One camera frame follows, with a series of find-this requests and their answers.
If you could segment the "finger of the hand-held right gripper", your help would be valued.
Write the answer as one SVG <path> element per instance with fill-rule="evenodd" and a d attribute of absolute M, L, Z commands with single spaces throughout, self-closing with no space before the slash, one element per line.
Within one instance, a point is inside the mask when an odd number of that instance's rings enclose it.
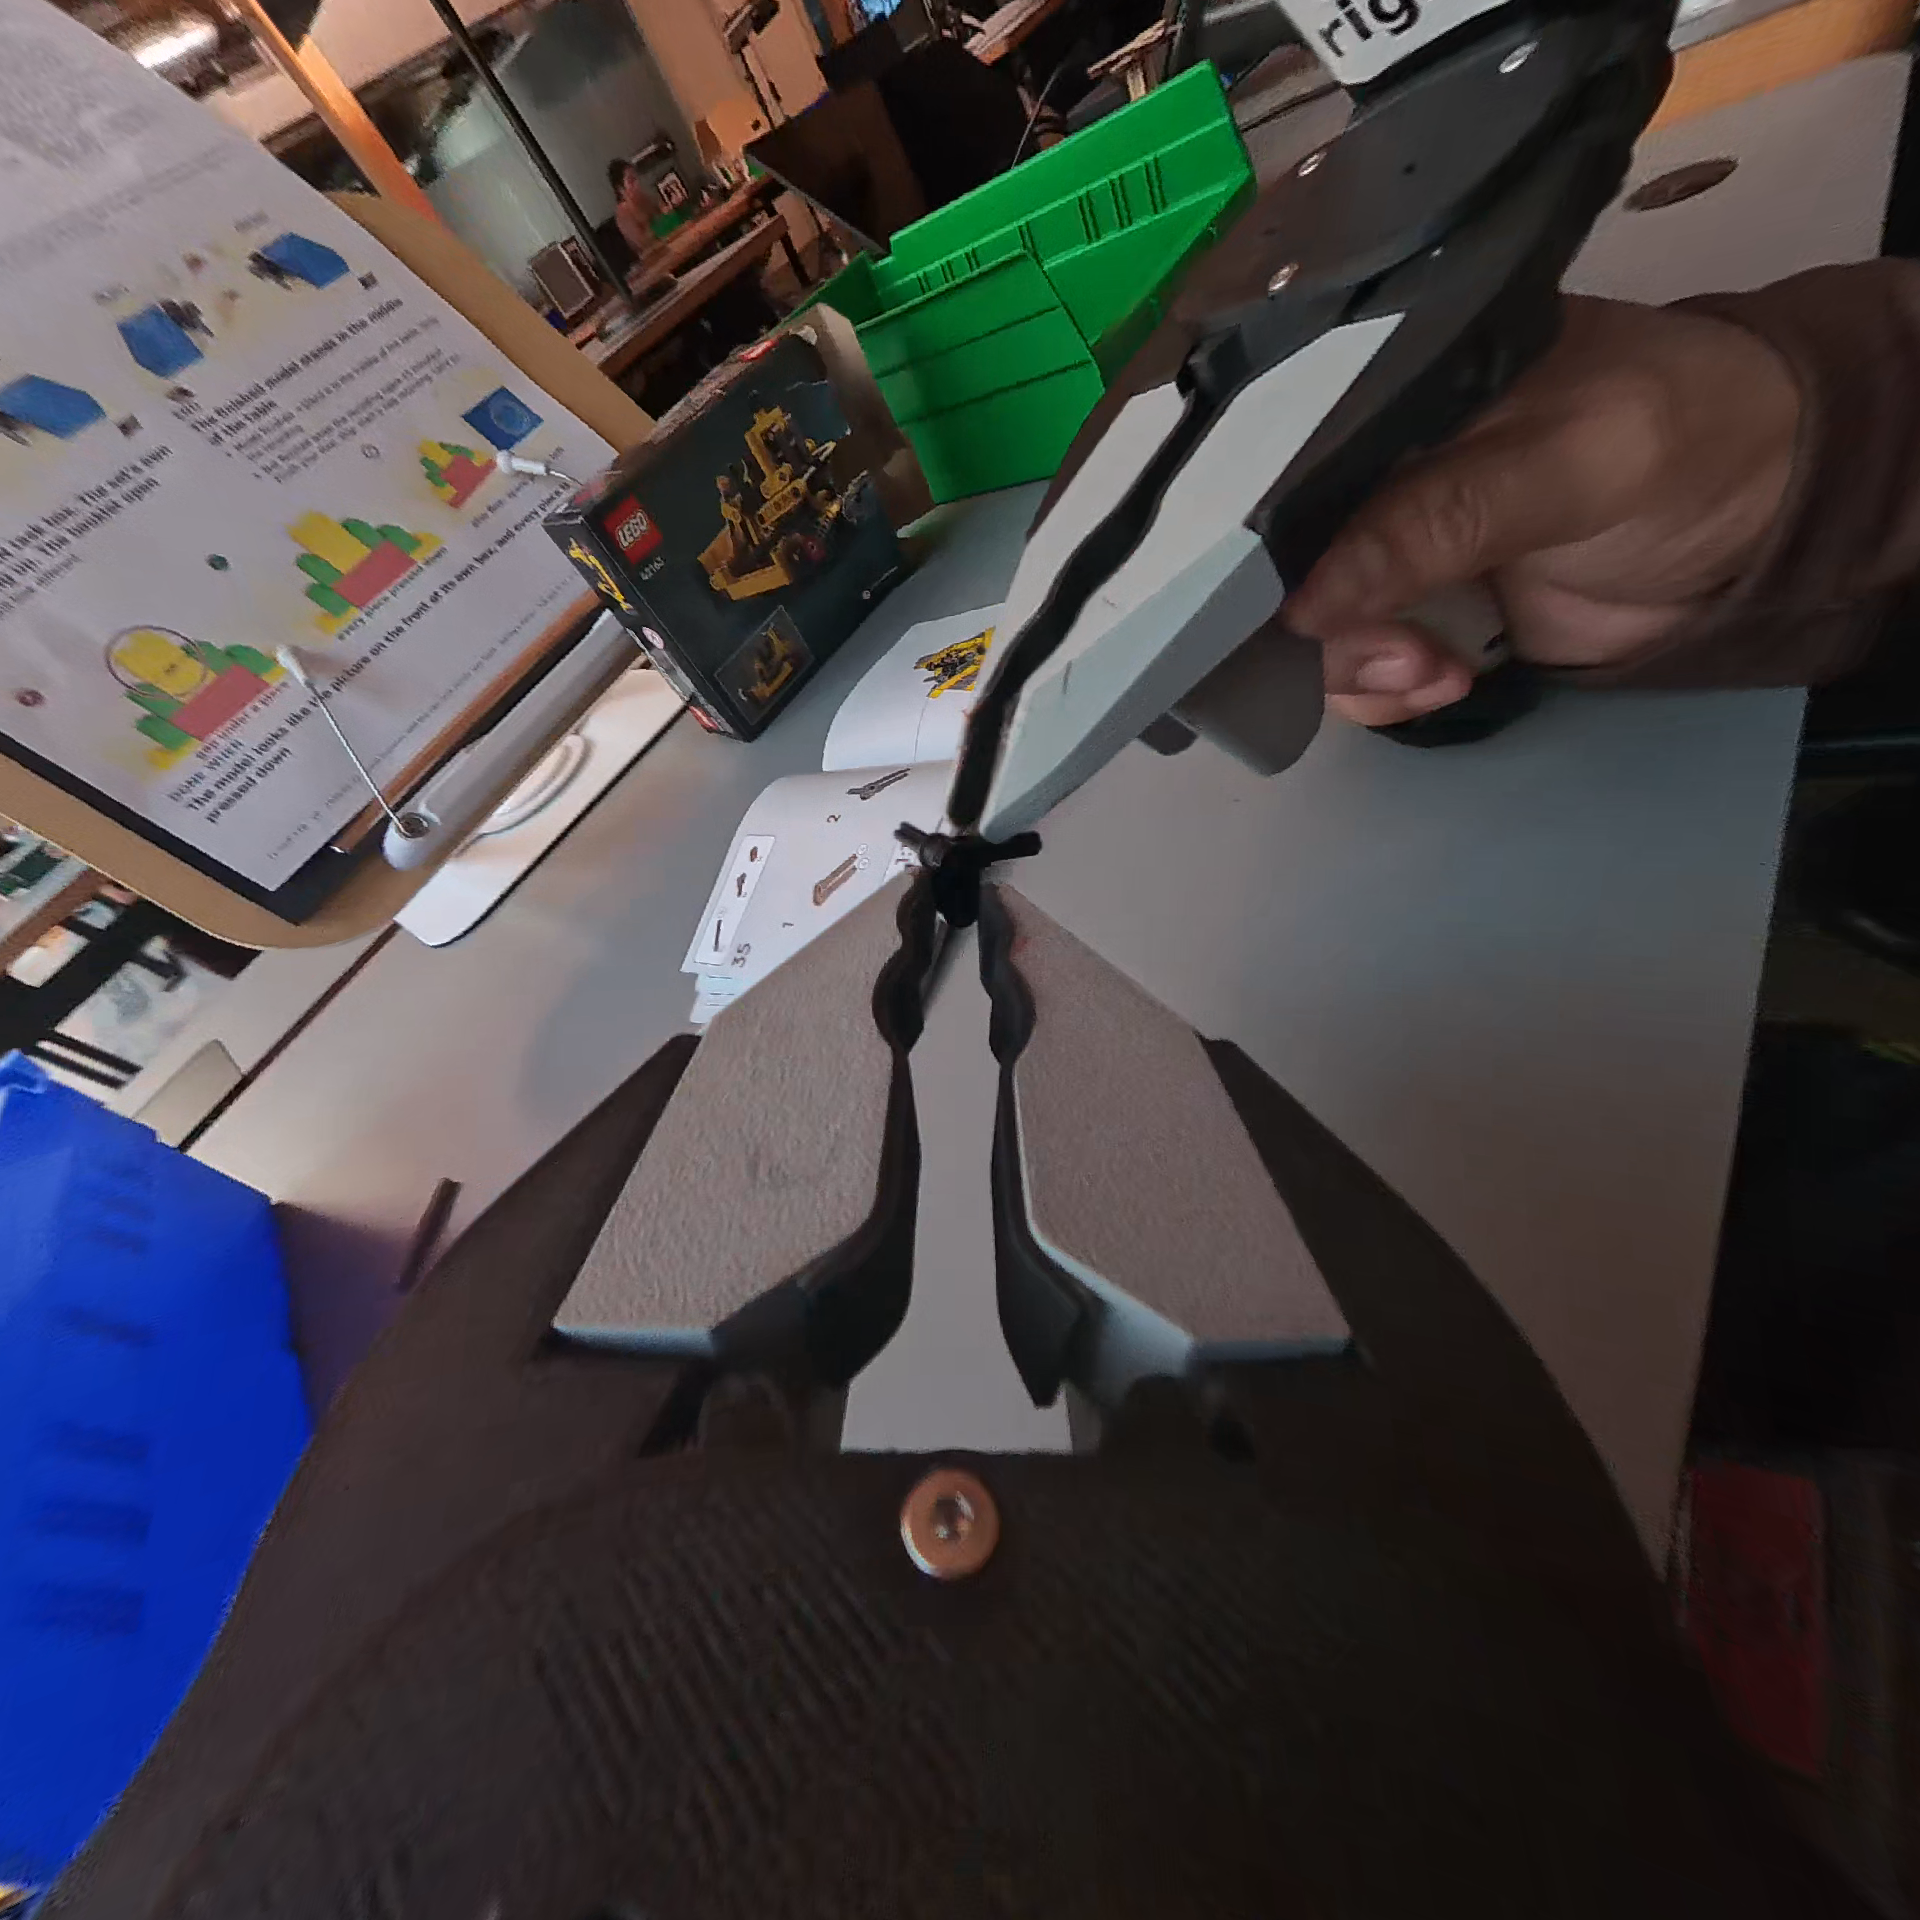
<path fill-rule="evenodd" d="M 1146 540 L 1195 428 L 1164 381 L 1128 398 L 1030 527 L 972 689 L 946 799 L 955 830 L 1014 834 L 1068 794 L 1116 693 L 1164 568 Z"/>
<path fill-rule="evenodd" d="M 1253 516 L 1404 314 L 1350 320 L 1248 380 L 1179 440 L 1198 393 L 1133 398 L 1114 434 L 1153 454 L 1075 550 L 1043 536 L 1008 590 L 957 757 L 957 826 L 990 842 L 1038 828 L 1285 606 Z"/>

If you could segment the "printed instruction sheet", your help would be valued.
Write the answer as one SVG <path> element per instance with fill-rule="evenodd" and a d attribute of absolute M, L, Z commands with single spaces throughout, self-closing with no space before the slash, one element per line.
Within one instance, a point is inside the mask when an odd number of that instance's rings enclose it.
<path fill-rule="evenodd" d="M 578 594 L 608 440 L 247 133 L 53 3 L 3 26 L 5 746 L 303 919 L 358 798 L 276 661 L 411 788 Z"/>

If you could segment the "black building set box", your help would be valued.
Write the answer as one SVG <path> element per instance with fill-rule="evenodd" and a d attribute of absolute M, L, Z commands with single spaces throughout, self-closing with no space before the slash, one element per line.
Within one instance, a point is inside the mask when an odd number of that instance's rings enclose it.
<path fill-rule="evenodd" d="M 750 742 L 907 577 L 934 505 L 853 322 L 819 302 L 573 485 L 542 531 L 714 733 Z"/>

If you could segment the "white stand base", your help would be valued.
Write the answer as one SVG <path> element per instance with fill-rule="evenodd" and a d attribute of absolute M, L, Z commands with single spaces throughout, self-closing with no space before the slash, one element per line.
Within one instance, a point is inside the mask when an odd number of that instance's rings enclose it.
<path fill-rule="evenodd" d="M 647 663 L 623 674 L 493 805 L 468 839 L 397 914 L 423 947 L 471 933 L 529 878 L 684 711 Z"/>

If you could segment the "person's right forearm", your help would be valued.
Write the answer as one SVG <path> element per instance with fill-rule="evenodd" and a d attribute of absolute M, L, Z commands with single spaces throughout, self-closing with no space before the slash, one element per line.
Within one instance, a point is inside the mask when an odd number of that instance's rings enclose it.
<path fill-rule="evenodd" d="M 1919 263 L 1880 255 L 1686 299 L 1789 367 L 1789 485 L 1754 555 L 1677 637 L 1688 687 L 1819 687 L 1908 650 L 1919 582 Z"/>

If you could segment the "black plastic connector piece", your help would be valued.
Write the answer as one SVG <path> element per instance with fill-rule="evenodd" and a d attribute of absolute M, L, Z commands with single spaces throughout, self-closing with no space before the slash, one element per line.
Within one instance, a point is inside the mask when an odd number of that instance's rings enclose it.
<path fill-rule="evenodd" d="M 894 839 L 908 853 L 913 878 L 902 904 L 902 947 L 919 974 L 933 969 L 945 935 L 972 928 L 985 881 L 997 865 L 1043 851 L 1034 828 L 989 835 L 976 828 L 921 828 L 901 822 Z"/>

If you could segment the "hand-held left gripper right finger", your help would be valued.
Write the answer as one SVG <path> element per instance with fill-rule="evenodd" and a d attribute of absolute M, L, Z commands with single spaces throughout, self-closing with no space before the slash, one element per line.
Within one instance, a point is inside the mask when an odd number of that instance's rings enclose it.
<path fill-rule="evenodd" d="M 1350 1351 L 1203 1035 L 1018 887 L 980 891 L 1000 1330 L 1028 1398 Z"/>

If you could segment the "blue storage bin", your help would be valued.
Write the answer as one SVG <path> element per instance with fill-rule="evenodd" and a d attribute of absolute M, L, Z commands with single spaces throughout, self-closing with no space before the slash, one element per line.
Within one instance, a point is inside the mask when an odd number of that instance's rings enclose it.
<path fill-rule="evenodd" d="M 5 1886 L 132 1783 L 310 1433 L 271 1199 L 5 1058 Z"/>

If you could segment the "person's right hand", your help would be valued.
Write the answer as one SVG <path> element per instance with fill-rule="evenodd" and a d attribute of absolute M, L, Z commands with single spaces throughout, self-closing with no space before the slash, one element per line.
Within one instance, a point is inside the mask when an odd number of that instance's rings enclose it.
<path fill-rule="evenodd" d="M 1291 594 L 1327 703 L 1364 727 L 1452 708 L 1471 666 L 1418 612 L 1486 591 L 1509 650 L 1614 668 L 1746 572 L 1789 493 L 1803 391 L 1753 329 L 1566 297 L 1548 352 L 1452 442 L 1406 459 Z"/>

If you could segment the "dark plastic axle rod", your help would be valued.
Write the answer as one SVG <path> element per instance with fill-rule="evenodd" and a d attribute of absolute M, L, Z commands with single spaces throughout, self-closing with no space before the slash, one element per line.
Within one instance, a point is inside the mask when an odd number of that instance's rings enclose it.
<path fill-rule="evenodd" d="M 431 1273 L 449 1223 L 458 1209 L 463 1191 L 465 1183 L 456 1178 L 443 1175 L 434 1182 L 399 1262 L 395 1276 L 397 1294 L 415 1291 Z"/>

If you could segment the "wooden workbench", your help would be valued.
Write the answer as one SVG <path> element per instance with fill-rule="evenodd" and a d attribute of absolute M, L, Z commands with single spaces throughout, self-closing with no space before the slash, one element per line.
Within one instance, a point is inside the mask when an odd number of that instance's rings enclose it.
<path fill-rule="evenodd" d="M 795 235 L 777 205 L 781 191 L 775 177 L 756 176 L 678 227 L 573 328 L 573 343 L 602 374 L 618 378 L 700 320 L 732 285 L 758 274 L 775 252 L 799 267 Z"/>

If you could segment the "building instruction booklet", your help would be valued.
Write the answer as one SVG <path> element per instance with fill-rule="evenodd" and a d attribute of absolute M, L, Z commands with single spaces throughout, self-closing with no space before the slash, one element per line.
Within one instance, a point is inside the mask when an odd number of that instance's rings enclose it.
<path fill-rule="evenodd" d="M 908 628 L 835 711 L 822 768 L 770 782 L 747 807 L 684 953 L 697 1030 L 913 867 L 901 826 L 948 830 L 1000 616 L 997 602 Z"/>

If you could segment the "green storage bin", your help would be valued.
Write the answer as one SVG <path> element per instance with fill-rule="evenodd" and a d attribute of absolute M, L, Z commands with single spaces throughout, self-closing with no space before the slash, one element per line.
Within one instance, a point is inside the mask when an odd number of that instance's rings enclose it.
<path fill-rule="evenodd" d="M 1050 480 L 1104 393 L 1088 335 L 1028 252 L 957 275 L 861 255 L 808 306 L 853 325 L 940 505 Z"/>
<path fill-rule="evenodd" d="M 989 269 L 1028 260 L 1111 378 L 1253 187 L 1228 90 L 1201 59 L 902 227 L 872 265 L 875 311 L 857 328 L 952 322 L 958 296 Z"/>

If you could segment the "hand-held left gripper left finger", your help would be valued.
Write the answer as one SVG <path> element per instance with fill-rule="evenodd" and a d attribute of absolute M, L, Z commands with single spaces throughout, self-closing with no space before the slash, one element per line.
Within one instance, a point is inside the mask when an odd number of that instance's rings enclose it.
<path fill-rule="evenodd" d="M 901 1331 L 940 918 L 896 875 L 717 1013 L 551 1327 L 828 1402 Z"/>

